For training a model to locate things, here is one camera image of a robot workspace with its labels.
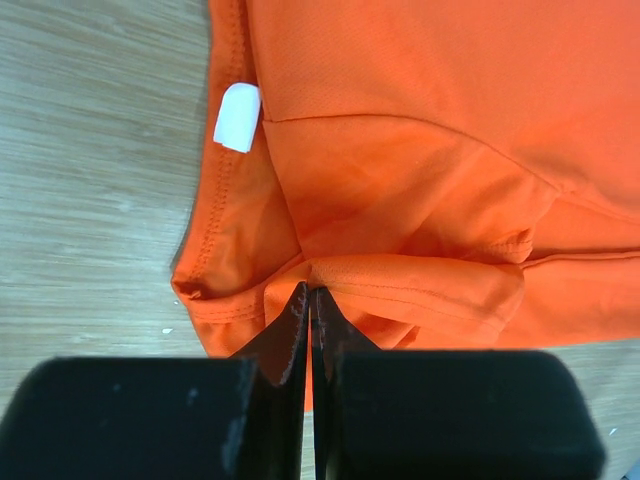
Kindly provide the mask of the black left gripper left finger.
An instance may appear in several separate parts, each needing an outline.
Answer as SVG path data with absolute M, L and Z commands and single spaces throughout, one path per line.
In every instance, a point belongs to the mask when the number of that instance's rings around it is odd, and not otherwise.
M 296 479 L 308 288 L 228 359 L 62 357 L 1 423 L 5 479 Z

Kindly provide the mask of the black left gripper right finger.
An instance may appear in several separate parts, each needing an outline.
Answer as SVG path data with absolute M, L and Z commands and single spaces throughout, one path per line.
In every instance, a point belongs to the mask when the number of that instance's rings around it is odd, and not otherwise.
M 320 479 L 596 479 L 606 453 L 576 380 L 537 350 L 384 350 L 310 297 Z

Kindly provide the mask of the orange t-shirt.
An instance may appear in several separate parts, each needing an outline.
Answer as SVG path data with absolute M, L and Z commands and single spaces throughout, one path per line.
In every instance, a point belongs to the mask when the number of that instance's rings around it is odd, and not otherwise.
M 635 1 L 213 1 L 207 139 L 172 279 L 229 356 L 301 282 L 393 349 L 639 334 Z

